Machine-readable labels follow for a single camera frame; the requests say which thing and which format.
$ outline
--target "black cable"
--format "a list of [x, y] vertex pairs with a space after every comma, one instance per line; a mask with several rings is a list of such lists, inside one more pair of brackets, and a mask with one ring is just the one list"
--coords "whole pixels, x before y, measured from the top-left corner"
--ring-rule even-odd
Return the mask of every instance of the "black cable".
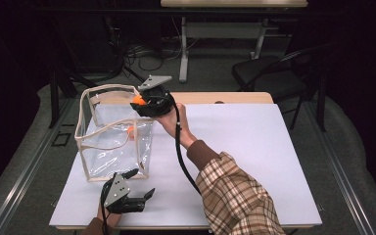
[[157, 56], [158, 56], [158, 58], [159, 58], [159, 60], [160, 60], [160, 64], [159, 64], [158, 66], [156, 66], [155, 68], [153, 68], [153, 69], [145, 69], [145, 68], [143, 68], [143, 67], [142, 67], [142, 64], [141, 64], [142, 58], [144, 58], [144, 57], [148, 57], [148, 56], [140, 56], [140, 57], [138, 58], [139, 61], [138, 61], [138, 63], [137, 63], [139, 69], [141, 69], [142, 71], [157, 71], [157, 70], [158, 70], [158, 69], [164, 64], [164, 58], [163, 58], [163, 56], [162, 56], [162, 55], [157, 55]]
[[136, 53], [138, 52], [135, 50], [135, 47], [133, 45], [129, 45], [125, 57], [127, 58], [130, 66], [133, 65], [136, 61]]
[[123, 74], [124, 74], [125, 77], [130, 78], [130, 74], [127, 74], [125, 71], [126, 71], [127, 69], [130, 69], [130, 66], [132, 65], [132, 63], [130, 62], [130, 59], [129, 59], [128, 57], [125, 57], [125, 58], [124, 58], [124, 62], [125, 62], [126, 64], [128, 64], [128, 67], [124, 66], [124, 67], [126, 67], [126, 69], [124, 69], [122, 72], [123, 72]]
[[137, 74], [136, 72], [134, 72], [133, 70], [131, 70], [129, 67], [123, 67], [126, 71], [130, 72], [132, 75], [134, 75], [138, 80], [140, 80], [142, 83], [145, 82], [145, 78], [143, 78], [142, 76], [140, 76], [139, 74]]
[[174, 48], [173, 48], [173, 50], [170, 50], [171, 52], [168, 54], [168, 55], [166, 55], [166, 56], [164, 56], [164, 59], [165, 60], [167, 60], [167, 59], [173, 59], [172, 57], [174, 57], [173, 56], [173, 54], [175, 54], [176, 52], [178, 52], [178, 53], [180, 53], [180, 51], [181, 51], [181, 40], [178, 38], [178, 43], [175, 43], [175, 46], [174, 46]]
[[292, 235], [292, 234], [295, 234], [296, 232], [298, 232], [298, 228], [292, 230], [292, 232], [288, 233], [288, 235]]
[[81, 82], [82, 84], [84, 84], [85, 86], [91, 88], [91, 87], [96, 87], [97, 84], [94, 83], [93, 81], [85, 78], [84, 76], [72, 71], [72, 70], [69, 70], [67, 68], [63, 68], [63, 72], [68, 76], [68, 77], [71, 77], [72, 79], [74, 79], [75, 81], [77, 82]]
[[180, 135], [181, 135], [181, 122], [180, 122], [180, 117], [179, 117], [179, 110], [178, 107], [176, 106], [175, 101], [172, 98], [172, 105], [175, 108], [176, 111], [176, 126], [175, 126], [175, 147], [176, 147], [176, 154], [178, 155], [178, 161], [179, 165], [182, 168], [182, 171], [184, 171], [185, 176], [188, 178], [188, 180], [191, 182], [192, 186], [197, 190], [197, 192], [201, 195], [200, 189], [197, 187], [197, 184], [195, 184], [194, 179], [191, 177], [189, 174], [184, 160], [182, 159], [182, 154], [181, 154], [181, 145], [180, 145]]
[[190, 183], [192, 184], [192, 186], [195, 188], [195, 190], [197, 190], [197, 192], [201, 195], [200, 189], [197, 187], [197, 184], [195, 184], [194, 179], [189, 174], [188, 169], [185, 166], [185, 162], [184, 162], [184, 160], [182, 158], [182, 154], [181, 154], [181, 141], [180, 141], [180, 137], [181, 137], [181, 119], [180, 119], [179, 110], [178, 110], [178, 107], [176, 106], [175, 100], [173, 99], [173, 97], [170, 94], [169, 94], [169, 97], [166, 97], [166, 96], [154, 96], [154, 95], [151, 95], [149, 97], [150, 98], [159, 98], [159, 99], [168, 100], [172, 104], [172, 106], [175, 108], [175, 112], [176, 112], [176, 126], [175, 126], [175, 148], [176, 148], [176, 155], [178, 156], [179, 165], [181, 166], [182, 171], [184, 172], [185, 176], [188, 178], [188, 180], [190, 181]]
[[102, 217], [103, 217], [103, 226], [102, 226], [102, 232], [104, 235], [109, 235], [109, 229], [108, 229], [108, 220], [106, 218], [106, 213], [105, 213], [105, 201], [106, 201], [106, 195], [105, 191], [108, 186], [104, 185], [102, 189], [102, 195], [100, 196], [100, 209], [102, 211]]

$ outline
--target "white table leg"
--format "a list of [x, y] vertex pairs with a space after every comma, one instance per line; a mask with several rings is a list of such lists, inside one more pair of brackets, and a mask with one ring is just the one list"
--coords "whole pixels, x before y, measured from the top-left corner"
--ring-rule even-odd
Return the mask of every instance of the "white table leg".
[[260, 25], [260, 29], [258, 31], [258, 43], [256, 44], [256, 49], [254, 52], [251, 53], [252, 60], [257, 59], [260, 56], [261, 47], [263, 45], [263, 40], [265, 37], [265, 32], [267, 28], [268, 19], [264, 19]]
[[187, 34], [186, 34], [186, 20], [183, 17], [181, 23], [181, 40], [182, 40], [182, 57], [181, 57], [181, 68], [179, 71], [179, 82], [187, 81], [187, 71], [188, 71], [188, 51], [187, 51]]

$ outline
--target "small black robotic claw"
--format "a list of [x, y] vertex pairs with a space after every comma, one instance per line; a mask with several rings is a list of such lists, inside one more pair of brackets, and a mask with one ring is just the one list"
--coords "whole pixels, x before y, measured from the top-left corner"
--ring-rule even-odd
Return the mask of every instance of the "small black robotic claw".
[[166, 115], [175, 103], [169, 91], [164, 89], [161, 84], [171, 80], [170, 76], [149, 76], [149, 78], [139, 86], [141, 99], [144, 104], [137, 102], [130, 103], [140, 117], [159, 117]]
[[143, 198], [128, 198], [130, 188], [125, 179], [135, 175], [138, 169], [135, 168], [127, 173], [114, 174], [114, 177], [107, 181], [102, 190], [103, 206], [111, 213], [142, 212], [145, 203], [155, 192], [155, 188], [145, 194]]

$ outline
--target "orange object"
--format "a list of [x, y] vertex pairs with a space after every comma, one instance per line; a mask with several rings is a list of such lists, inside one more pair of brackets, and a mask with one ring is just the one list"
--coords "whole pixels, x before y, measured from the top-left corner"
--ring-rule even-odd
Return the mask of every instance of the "orange object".
[[135, 137], [135, 134], [134, 134], [134, 127], [133, 125], [130, 125], [128, 128], [127, 128], [127, 135], [129, 136], [129, 138], [133, 139]]
[[146, 105], [146, 101], [142, 99], [142, 96], [138, 95], [133, 98], [133, 103], [138, 105]]

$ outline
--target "hand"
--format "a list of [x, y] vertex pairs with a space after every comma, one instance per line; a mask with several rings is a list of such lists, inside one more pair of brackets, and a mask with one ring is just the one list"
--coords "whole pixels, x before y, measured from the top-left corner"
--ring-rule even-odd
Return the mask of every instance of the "hand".
[[[180, 143], [185, 149], [188, 149], [191, 144], [197, 140], [197, 138], [189, 129], [185, 106], [177, 103], [176, 107], [178, 108], [180, 118]], [[156, 117], [155, 120], [157, 120], [164, 127], [164, 130], [170, 136], [175, 138], [176, 109], [171, 109], [169, 113], [164, 116]]]
[[[108, 225], [113, 228], [116, 227], [121, 219], [121, 213], [109, 213], [105, 207], [103, 207], [103, 210], [105, 210]], [[102, 206], [99, 206], [99, 209], [97, 211], [97, 218], [103, 221]]]

